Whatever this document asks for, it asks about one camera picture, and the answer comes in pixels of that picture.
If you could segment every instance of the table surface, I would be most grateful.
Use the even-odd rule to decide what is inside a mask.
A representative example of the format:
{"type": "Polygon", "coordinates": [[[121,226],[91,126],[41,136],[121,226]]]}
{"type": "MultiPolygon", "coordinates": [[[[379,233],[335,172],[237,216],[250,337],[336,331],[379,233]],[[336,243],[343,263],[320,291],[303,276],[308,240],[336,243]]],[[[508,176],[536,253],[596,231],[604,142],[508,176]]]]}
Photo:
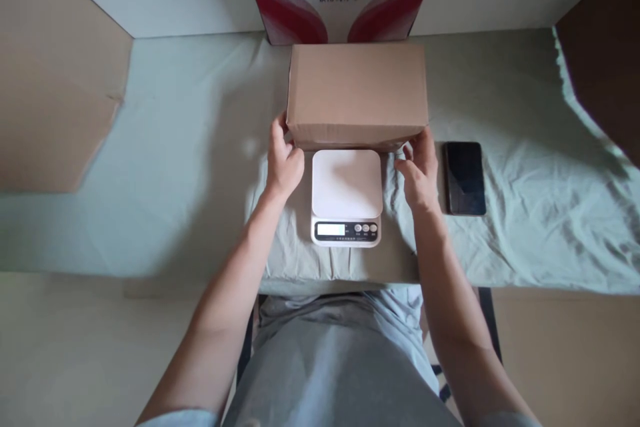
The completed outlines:
{"type": "MultiPolygon", "coordinates": [[[[639,171],[563,92],[552,32],[410,41],[425,47],[438,148],[483,148],[487,215],[447,216],[471,282],[640,293],[639,171]]],[[[0,268],[208,278],[263,189],[290,54],[260,33],[136,40],[125,102],[81,189],[0,195],[0,268]]],[[[263,292],[417,281],[394,155],[381,160],[383,241],[373,249],[311,243],[306,169],[278,225],[263,292]]]]}

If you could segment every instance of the right hand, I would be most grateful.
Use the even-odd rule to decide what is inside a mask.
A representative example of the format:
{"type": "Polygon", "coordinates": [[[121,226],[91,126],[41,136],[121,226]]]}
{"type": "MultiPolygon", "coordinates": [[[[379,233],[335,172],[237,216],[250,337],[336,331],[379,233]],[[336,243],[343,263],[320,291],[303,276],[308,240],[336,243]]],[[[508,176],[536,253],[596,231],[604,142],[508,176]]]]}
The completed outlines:
{"type": "Polygon", "coordinates": [[[267,186],[265,193],[283,201],[287,201],[298,186],[305,172],[305,154],[293,145],[293,140],[286,142],[287,111],[278,115],[271,123],[267,186]]]}
{"type": "Polygon", "coordinates": [[[412,211],[426,209],[440,212],[438,202],[438,159],[429,127],[402,147],[406,160],[395,161],[395,168],[405,178],[405,197],[412,211]]]}

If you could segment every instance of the smartphone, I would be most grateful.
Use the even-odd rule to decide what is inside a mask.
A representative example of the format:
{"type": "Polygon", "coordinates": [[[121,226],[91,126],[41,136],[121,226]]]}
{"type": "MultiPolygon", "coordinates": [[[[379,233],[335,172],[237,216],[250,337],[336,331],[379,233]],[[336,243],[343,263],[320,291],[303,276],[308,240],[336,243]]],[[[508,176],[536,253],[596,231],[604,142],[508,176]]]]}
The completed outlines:
{"type": "Polygon", "coordinates": [[[449,213],[460,216],[485,215],[487,206],[480,144],[447,142],[443,146],[443,157],[449,213]]]}

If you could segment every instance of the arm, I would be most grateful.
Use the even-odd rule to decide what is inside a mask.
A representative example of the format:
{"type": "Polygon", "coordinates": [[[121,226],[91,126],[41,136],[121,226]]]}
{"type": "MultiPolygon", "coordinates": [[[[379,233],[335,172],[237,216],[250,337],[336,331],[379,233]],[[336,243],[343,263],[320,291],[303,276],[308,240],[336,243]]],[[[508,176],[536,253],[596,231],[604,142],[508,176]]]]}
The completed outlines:
{"type": "Polygon", "coordinates": [[[437,198],[438,161],[427,127],[404,147],[396,168],[413,212],[420,282],[429,331],[466,426],[486,415],[518,412],[535,419],[496,356],[480,305],[460,267],[437,198]]]}
{"type": "Polygon", "coordinates": [[[184,408],[222,415],[278,219],[304,172],[304,154],[285,143],[286,131],[283,113],[271,124],[267,187],[238,244],[200,299],[138,424],[184,408]]]}

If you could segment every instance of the digital kitchen scale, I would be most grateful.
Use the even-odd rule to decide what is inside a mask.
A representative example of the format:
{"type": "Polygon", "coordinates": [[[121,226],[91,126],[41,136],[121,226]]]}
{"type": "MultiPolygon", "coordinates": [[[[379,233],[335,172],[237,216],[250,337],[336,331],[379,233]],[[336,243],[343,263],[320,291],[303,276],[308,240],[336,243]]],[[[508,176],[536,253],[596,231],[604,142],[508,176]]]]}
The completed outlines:
{"type": "Polygon", "coordinates": [[[313,156],[311,239],[324,247],[380,243],[382,173],[373,150],[321,150],[313,156]]]}

